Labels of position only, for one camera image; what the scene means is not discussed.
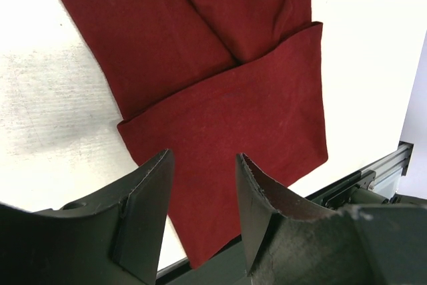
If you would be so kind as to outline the dark maroon t-shirt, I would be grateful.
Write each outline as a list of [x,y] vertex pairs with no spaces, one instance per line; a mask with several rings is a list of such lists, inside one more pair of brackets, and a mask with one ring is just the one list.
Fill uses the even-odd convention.
[[169,217],[197,268],[239,235],[235,156],[290,186],[328,159],[311,0],[61,0],[133,160],[175,155]]

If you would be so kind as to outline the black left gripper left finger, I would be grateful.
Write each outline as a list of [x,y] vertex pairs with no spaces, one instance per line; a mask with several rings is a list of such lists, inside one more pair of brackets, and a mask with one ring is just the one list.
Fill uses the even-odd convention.
[[154,284],[174,172],[164,150],[59,210],[1,206],[2,284]]

